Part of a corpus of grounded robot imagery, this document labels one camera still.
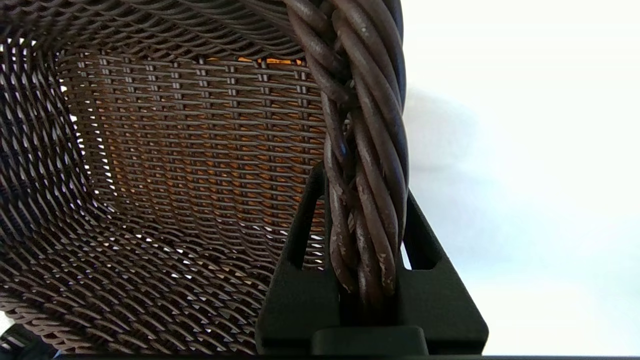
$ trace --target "twisted wicker handle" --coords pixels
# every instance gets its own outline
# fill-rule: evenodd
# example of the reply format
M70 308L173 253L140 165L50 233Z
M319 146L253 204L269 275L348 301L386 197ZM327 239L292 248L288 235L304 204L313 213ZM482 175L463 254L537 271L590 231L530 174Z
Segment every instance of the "twisted wicker handle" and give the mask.
M395 292L406 218L399 0L284 2L322 91L333 269L375 317Z

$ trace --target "braided rattan strand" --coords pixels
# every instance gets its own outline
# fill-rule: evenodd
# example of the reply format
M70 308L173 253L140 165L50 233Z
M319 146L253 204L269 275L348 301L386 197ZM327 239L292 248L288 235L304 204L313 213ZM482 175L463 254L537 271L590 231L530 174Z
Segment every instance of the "braided rattan strand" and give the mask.
M3 37L0 310L70 353L255 352L322 158L308 69L37 47Z
M284 2L323 92L332 264L345 288L359 292L364 314L379 318L395 292L406 218L399 2L331 0L332 12L309 0Z

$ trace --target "wicker basket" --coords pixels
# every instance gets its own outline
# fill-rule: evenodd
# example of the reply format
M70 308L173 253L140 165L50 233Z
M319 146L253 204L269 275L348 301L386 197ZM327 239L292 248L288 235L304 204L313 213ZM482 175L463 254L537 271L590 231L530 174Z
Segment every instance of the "wicker basket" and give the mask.
M305 266L393 295L397 0L1 0L0 310L66 353L255 352L310 169Z

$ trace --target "wicker rim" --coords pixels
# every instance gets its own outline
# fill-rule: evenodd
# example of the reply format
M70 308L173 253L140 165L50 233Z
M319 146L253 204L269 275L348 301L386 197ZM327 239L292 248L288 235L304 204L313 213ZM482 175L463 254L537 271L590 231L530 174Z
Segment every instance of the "wicker rim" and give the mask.
M332 265L364 313L378 318L395 293L408 192L400 4L284 2L322 90Z

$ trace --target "white wall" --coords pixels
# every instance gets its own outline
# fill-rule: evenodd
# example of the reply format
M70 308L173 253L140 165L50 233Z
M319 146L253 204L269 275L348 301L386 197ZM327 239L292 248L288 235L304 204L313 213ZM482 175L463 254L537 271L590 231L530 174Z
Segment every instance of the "white wall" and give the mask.
M485 354L640 355L640 3L403 8L410 187Z

